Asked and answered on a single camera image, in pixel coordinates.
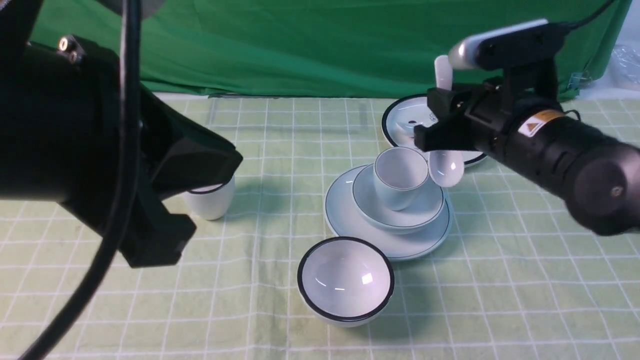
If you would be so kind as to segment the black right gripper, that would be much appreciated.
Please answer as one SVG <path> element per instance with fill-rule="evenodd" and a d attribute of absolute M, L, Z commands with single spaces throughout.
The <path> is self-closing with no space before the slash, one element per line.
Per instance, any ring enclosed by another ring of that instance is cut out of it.
<path fill-rule="evenodd" d="M 565 201 L 601 199 L 601 131 L 526 93 L 510 113 L 487 85 L 429 88 L 436 123 L 413 128 L 423 152 L 479 151 Z M 460 120 L 443 120 L 460 111 Z"/>

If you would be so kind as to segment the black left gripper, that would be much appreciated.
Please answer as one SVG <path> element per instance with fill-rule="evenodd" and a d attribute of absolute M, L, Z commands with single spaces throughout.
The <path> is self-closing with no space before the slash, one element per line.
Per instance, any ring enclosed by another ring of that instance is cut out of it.
<path fill-rule="evenodd" d="M 69 36 L 28 42 L 41 0 L 1 5 L 1 198 L 55 202 L 103 236 L 117 184 L 119 57 Z M 163 201 L 231 180 L 243 161 L 224 137 L 141 88 L 140 172 L 119 251 L 132 268 L 174 265 L 195 233 Z"/>

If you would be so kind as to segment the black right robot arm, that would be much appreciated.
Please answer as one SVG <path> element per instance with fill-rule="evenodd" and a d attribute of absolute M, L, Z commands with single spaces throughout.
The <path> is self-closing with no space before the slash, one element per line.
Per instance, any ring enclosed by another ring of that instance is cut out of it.
<path fill-rule="evenodd" d="M 484 85 L 430 88 L 438 119 L 414 130 L 423 152 L 476 151 L 562 199 L 573 219 L 599 236 L 639 230 L 639 149 L 567 116 L 555 99 L 530 92 L 502 109 Z"/>

